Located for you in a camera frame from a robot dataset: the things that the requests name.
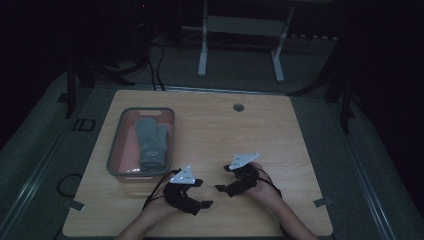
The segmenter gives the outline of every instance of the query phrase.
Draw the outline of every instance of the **desk leg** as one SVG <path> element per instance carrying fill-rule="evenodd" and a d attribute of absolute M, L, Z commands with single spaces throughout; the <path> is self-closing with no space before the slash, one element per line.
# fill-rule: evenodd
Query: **desk leg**
<path fill-rule="evenodd" d="M 208 1 L 203 1 L 203 29 L 202 29 L 202 50 L 200 52 L 199 70 L 197 75 L 204 77 L 206 75 L 206 64 L 208 61 Z"/>
<path fill-rule="evenodd" d="M 289 10 L 289 14 L 287 16 L 286 22 L 285 24 L 283 24 L 283 27 L 281 29 L 280 41 L 278 43 L 278 46 L 275 50 L 271 52 L 272 63 L 274 64 L 274 72 L 275 72 L 275 77 L 277 79 L 277 82 L 284 82 L 283 70 L 281 69 L 280 54 L 283 48 L 284 40 L 287 37 L 287 31 L 289 30 L 293 13 L 294 13 L 294 7 L 291 7 Z"/>

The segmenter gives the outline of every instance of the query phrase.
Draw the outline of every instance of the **tape piece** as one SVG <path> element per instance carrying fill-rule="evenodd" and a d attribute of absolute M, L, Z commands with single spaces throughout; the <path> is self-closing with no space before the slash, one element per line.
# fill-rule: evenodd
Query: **tape piece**
<path fill-rule="evenodd" d="M 329 198 L 321 198 L 314 201 L 315 207 L 328 206 L 333 202 Z"/>
<path fill-rule="evenodd" d="M 63 203 L 63 206 L 82 212 L 85 205 L 72 199 L 68 199 Z"/>

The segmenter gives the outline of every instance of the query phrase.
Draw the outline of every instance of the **oven mitt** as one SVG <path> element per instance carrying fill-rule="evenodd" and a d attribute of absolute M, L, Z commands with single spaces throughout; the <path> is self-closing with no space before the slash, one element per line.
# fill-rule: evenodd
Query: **oven mitt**
<path fill-rule="evenodd" d="M 153 118 L 141 118 L 135 123 L 140 146 L 140 172 L 163 172 L 166 168 L 167 134 L 166 125 L 158 125 Z"/>

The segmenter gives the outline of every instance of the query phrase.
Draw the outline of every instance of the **wooden table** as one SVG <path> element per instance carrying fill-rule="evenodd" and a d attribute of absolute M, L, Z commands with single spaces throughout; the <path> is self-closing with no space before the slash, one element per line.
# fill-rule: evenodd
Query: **wooden table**
<path fill-rule="evenodd" d="M 245 109 L 237 112 L 235 103 Z M 75 200 L 83 211 L 72 210 L 63 233 L 76 236 L 116 236 L 141 211 L 155 183 L 120 183 L 106 162 L 121 113 L 129 107 L 169 107 L 175 111 L 172 169 L 191 166 L 200 188 L 190 197 L 213 200 L 197 216 L 178 213 L 149 233 L 155 237 L 280 236 L 278 221 L 248 196 L 233 198 L 214 185 L 235 181 L 224 171 L 234 154 L 258 152 L 262 164 L 286 202 L 316 235 L 333 231 L 325 206 L 313 201 L 319 188 L 291 101 L 285 96 L 118 91 L 110 106 Z"/>

